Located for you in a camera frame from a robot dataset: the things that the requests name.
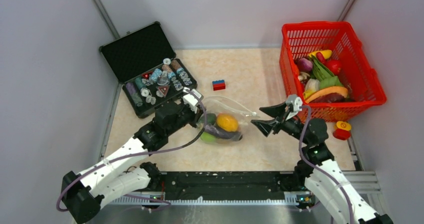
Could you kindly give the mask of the dark green toy vegetable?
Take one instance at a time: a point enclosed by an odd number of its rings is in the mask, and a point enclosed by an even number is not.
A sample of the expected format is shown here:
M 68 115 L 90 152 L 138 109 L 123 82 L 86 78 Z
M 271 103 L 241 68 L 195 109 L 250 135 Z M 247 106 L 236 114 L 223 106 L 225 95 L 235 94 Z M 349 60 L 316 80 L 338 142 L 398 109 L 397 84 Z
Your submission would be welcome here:
M 198 120 L 199 125 L 203 125 L 206 120 L 206 124 L 214 125 L 216 123 L 217 116 L 215 113 L 206 113 L 202 114 L 202 116 Z

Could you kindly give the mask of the yellow toy pepper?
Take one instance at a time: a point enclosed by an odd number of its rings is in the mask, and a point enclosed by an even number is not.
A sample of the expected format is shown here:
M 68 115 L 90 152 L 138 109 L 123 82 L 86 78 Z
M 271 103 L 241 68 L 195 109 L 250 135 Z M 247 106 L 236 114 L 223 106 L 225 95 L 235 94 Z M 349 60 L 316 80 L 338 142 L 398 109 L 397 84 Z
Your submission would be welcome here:
M 316 56 L 317 53 L 320 53 L 324 57 L 324 59 L 329 59 L 332 56 L 333 52 L 330 49 L 316 50 L 316 51 L 310 52 L 307 56 L 308 57 Z

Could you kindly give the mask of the red plastic basket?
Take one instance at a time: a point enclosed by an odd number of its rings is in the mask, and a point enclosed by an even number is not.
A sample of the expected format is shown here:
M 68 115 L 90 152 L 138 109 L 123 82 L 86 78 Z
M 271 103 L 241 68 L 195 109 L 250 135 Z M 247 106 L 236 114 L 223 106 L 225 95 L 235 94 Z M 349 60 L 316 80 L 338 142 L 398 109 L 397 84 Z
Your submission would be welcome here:
M 303 97 L 294 60 L 312 51 L 330 49 L 332 58 L 341 61 L 341 83 L 348 89 L 351 102 L 313 103 L 312 117 L 327 122 L 347 121 L 370 107 L 387 101 L 377 72 L 370 67 L 362 43 L 350 23 L 345 21 L 307 21 L 287 23 L 281 28 L 279 58 L 286 95 Z

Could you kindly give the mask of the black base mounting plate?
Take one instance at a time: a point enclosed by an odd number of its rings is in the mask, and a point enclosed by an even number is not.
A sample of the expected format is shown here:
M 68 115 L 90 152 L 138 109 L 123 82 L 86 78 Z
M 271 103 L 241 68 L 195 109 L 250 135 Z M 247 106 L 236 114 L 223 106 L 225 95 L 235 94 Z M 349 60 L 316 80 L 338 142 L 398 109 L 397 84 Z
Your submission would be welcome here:
M 265 201 L 312 204 L 317 198 L 293 172 L 166 172 L 152 178 L 140 193 L 159 193 L 166 200 Z

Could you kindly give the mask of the red yellow emergency button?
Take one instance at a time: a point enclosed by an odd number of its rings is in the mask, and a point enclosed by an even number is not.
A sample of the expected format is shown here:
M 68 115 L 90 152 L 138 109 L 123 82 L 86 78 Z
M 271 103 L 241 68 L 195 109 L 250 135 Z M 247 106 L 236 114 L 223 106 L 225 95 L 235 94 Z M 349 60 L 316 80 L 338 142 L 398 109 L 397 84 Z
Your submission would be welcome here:
M 347 140 L 351 137 L 352 126 L 345 121 L 337 121 L 332 135 L 339 140 Z

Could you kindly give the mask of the red blue toy brick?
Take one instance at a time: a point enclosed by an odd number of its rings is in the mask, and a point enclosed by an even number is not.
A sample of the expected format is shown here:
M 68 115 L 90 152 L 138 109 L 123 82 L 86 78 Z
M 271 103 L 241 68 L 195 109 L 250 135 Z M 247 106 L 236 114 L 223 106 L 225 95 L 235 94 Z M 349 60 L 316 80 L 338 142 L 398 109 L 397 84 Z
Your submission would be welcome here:
M 213 91 L 226 89 L 226 83 L 224 80 L 215 80 L 212 82 L 212 86 Z

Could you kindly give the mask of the purple toy eggplant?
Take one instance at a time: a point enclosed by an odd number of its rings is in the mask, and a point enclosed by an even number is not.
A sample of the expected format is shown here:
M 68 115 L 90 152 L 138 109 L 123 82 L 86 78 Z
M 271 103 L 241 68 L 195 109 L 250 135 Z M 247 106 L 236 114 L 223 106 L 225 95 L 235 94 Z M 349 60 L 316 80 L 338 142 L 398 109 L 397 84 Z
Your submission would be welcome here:
M 224 140 L 239 141 L 243 138 L 243 135 L 240 131 L 226 131 L 218 126 L 207 124 L 204 128 L 204 132 L 215 136 L 216 138 Z

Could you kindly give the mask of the clear zip top bag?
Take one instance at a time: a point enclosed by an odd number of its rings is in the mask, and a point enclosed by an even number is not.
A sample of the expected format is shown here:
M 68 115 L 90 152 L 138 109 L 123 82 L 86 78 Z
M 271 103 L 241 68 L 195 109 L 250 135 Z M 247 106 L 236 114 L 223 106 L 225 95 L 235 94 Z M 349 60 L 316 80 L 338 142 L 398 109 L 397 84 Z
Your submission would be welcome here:
M 196 123 L 204 128 L 200 139 L 209 144 L 239 142 L 248 132 L 251 120 L 259 117 L 241 103 L 224 96 L 210 96 L 203 100 L 206 113 Z

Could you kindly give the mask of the green toy leaf vegetable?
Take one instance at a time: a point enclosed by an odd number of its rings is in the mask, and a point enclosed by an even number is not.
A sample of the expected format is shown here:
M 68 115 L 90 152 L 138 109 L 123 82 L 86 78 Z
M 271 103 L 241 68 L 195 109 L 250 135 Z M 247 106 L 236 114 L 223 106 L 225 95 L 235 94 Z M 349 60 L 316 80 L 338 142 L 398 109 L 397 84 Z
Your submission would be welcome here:
M 344 85 L 340 82 L 339 77 L 326 68 L 315 56 L 312 56 L 310 59 L 313 62 L 312 72 L 315 78 L 319 81 L 320 89 L 332 86 L 344 87 Z

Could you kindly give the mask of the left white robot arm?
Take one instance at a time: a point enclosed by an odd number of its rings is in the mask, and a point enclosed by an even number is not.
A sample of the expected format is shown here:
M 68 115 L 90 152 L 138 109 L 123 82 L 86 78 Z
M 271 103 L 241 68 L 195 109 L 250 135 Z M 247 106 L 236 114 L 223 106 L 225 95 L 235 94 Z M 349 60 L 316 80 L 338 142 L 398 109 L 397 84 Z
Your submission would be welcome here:
M 132 171 L 128 168 L 153 154 L 165 153 L 163 146 L 170 135 L 187 124 L 195 127 L 205 116 L 203 96 L 187 87 L 183 93 L 180 104 L 163 104 L 153 119 L 115 152 L 79 173 L 64 175 L 56 209 L 69 212 L 76 223 L 84 224 L 115 199 L 136 190 L 156 190 L 162 184 L 162 174 L 155 164 L 142 163 Z

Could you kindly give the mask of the green toy apple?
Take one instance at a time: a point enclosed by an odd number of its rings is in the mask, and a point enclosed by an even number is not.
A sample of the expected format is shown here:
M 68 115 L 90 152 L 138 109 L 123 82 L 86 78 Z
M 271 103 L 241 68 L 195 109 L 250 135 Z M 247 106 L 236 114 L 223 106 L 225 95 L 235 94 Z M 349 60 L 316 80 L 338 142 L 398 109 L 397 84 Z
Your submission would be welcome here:
M 201 136 L 200 136 L 200 139 L 203 141 L 203 142 L 205 142 L 205 143 L 210 143 L 210 144 L 213 144 L 213 143 L 217 143 L 217 141 L 218 141 L 218 139 L 217 139 L 217 137 L 215 137 L 214 135 L 212 135 L 212 134 L 209 134 L 209 133 L 206 133 L 206 132 L 203 132 L 202 134 L 201 134 Z

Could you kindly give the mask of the red toy tomato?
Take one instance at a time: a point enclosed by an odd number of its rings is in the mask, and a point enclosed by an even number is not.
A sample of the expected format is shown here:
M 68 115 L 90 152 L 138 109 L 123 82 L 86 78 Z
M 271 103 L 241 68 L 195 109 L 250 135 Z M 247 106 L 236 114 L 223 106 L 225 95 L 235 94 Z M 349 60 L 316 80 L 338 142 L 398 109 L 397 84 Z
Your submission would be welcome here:
M 328 60 L 325 66 L 336 76 L 339 75 L 342 70 L 342 63 L 339 60 Z

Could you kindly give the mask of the pink toy onion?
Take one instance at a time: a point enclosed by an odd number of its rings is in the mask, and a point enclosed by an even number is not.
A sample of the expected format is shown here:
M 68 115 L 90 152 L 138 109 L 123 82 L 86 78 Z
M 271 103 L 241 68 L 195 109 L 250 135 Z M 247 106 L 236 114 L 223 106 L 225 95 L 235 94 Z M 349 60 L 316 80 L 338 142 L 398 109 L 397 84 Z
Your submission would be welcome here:
M 313 69 L 313 63 L 307 58 L 297 59 L 296 65 L 301 72 L 311 72 Z

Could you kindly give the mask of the red toy chili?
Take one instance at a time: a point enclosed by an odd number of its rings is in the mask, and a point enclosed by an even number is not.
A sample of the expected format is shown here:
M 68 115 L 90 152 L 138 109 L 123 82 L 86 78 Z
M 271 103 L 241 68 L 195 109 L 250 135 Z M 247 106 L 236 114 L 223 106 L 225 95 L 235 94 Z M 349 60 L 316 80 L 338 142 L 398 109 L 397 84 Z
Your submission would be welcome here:
M 326 64 L 327 60 L 325 59 L 324 55 L 321 52 L 317 52 L 315 55 L 320 63 Z

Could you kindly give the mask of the black poker chip case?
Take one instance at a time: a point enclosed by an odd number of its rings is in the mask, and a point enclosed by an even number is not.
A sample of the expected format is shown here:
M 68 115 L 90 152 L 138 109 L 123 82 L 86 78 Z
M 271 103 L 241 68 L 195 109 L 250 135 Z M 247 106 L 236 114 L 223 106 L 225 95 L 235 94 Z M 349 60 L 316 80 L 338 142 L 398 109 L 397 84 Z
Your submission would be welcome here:
M 183 95 L 198 82 L 155 21 L 99 47 L 136 116 L 146 118 L 166 101 Z

